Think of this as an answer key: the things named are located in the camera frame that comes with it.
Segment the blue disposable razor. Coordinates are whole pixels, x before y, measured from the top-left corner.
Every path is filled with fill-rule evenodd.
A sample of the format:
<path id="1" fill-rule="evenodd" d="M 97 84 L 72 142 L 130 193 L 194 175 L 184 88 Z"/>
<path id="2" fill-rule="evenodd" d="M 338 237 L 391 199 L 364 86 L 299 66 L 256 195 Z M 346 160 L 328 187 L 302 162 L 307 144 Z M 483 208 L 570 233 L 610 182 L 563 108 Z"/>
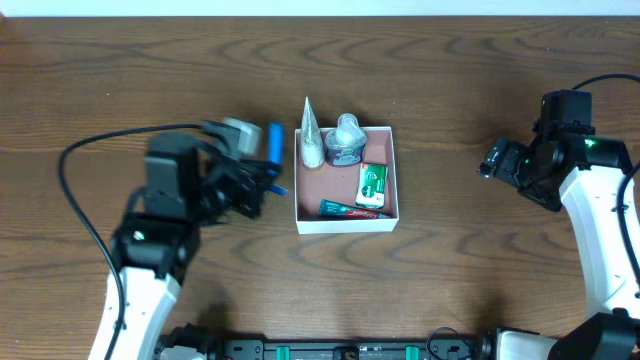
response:
<path id="1" fill-rule="evenodd" d="M 276 179 L 281 173 L 285 129 L 280 123 L 272 122 L 268 130 L 268 161 L 279 166 L 278 170 L 270 170 L 269 174 Z"/>

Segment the white Pantene tube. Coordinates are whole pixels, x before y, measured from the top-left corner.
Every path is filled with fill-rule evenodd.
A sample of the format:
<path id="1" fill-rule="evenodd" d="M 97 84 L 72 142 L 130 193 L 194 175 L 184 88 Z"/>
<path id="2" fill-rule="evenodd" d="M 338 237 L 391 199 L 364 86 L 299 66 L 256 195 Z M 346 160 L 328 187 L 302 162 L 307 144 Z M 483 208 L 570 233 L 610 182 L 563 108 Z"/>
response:
<path id="1" fill-rule="evenodd" d="M 301 120 L 300 154 L 303 165 L 315 169 L 324 163 L 324 143 L 310 99 L 305 98 Z"/>

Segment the red green toothpaste tube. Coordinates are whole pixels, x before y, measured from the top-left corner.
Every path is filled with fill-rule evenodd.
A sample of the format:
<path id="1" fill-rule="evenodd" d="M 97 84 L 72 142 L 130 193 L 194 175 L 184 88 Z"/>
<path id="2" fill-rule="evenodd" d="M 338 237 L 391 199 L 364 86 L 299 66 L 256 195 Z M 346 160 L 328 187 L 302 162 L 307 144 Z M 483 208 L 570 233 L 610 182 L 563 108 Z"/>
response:
<path id="1" fill-rule="evenodd" d="M 364 208 L 358 208 L 334 201 L 323 199 L 318 210 L 320 217 L 338 218 L 346 220 L 364 219 L 388 219 L 389 216 L 383 213 Z"/>

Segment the green white soap packet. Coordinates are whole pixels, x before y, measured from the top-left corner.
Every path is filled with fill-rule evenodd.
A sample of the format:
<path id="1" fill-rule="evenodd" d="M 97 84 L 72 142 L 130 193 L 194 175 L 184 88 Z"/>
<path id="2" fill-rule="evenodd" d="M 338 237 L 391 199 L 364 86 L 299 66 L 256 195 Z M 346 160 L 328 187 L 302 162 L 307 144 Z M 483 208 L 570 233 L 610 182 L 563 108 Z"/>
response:
<path id="1" fill-rule="evenodd" d="M 388 167 L 386 165 L 361 163 L 356 204 L 364 208 L 383 208 L 386 199 L 387 177 Z"/>

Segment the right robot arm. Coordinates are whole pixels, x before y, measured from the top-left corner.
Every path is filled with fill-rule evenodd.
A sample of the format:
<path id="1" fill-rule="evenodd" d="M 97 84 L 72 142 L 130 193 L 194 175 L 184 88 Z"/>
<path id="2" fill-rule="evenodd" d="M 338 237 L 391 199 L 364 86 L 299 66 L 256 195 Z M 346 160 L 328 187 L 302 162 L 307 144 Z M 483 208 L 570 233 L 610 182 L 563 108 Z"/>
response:
<path id="1" fill-rule="evenodd" d="M 639 345 L 639 223 L 624 143 L 585 135 L 497 139 L 478 168 L 550 210 L 565 209 L 584 276 L 585 321 L 559 340 L 500 330 L 496 359 L 627 359 Z"/>

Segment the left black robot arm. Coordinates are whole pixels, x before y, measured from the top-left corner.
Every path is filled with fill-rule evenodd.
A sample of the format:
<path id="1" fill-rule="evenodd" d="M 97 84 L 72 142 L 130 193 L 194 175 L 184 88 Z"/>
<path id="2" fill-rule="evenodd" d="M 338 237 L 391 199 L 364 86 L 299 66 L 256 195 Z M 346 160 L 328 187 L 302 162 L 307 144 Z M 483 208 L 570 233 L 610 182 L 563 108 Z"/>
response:
<path id="1" fill-rule="evenodd" d="M 187 269 L 200 247 L 200 231 L 229 210 L 256 218 L 266 192 L 277 192 L 284 131 L 269 130 L 266 160 L 243 155 L 241 130 L 206 125 L 216 144 L 186 133 L 152 137 L 145 155 L 146 184 L 135 191 L 111 239 L 111 273 L 93 359 L 207 359 L 220 350 L 206 342 L 157 342 Z"/>

